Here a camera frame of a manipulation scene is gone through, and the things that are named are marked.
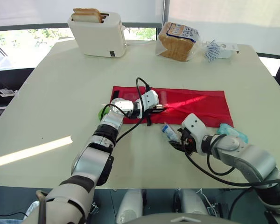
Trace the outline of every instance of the white curtain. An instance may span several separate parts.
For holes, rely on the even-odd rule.
[[[280,55],[280,0],[171,0],[168,20],[198,29],[204,41]]]
[[[123,22],[161,23],[163,0],[0,0],[0,27],[66,23],[73,8],[116,12]]]

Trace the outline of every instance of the bread packaging label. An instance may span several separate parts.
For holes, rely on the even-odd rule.
[[[171,24],[167,35],[189,39],[194,43],[199,39],[199,33],[196,29],[176,23]]]

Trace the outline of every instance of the white box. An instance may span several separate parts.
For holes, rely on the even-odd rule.
[[[101,12],[106,15],[103,23],[73,21],[68,25],[83,54],[102,57],[121,57],[126,51],[126,41],[120,15]]]
[[[238,45],[236,43],[217,42],[217,44],[221,47],[221,52],[218,58],[230,58],[234,51],[239,53]]]

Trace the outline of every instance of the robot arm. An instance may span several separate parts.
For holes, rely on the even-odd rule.
[[[190,114],[182,123],[184,138],[191,138],[201,155],[210,152],[216,159],[238,169],[249,183],[280,179],[275,158],[257,146],[233,136],[210,136],[204,123]],[[280,183],[254,186],[262,203],[274,214],[280,214]]]
[[[114,99],[111,103],[119,107],[132,119],[142,118],[147,109],[159,104],[158,95],[148,90],[135,102]],[[112,169],[112,150],[123,123],[124,115],[116,107],[101,120],[84,150],[75,158],[71,177],[54,188],[45,198],[45,205],[35,209],[24,221],[28,223],[85,223],[93,201],[94,189],[104,184]]]

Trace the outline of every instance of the blue packet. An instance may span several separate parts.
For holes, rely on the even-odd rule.
[[[239,132],[237,129],[231,127],[228,124],[221,124],[219,129],[217,130],[218,134],[227,134],[235,137],[239,137],[245,143],[248,143],[248,136]]]

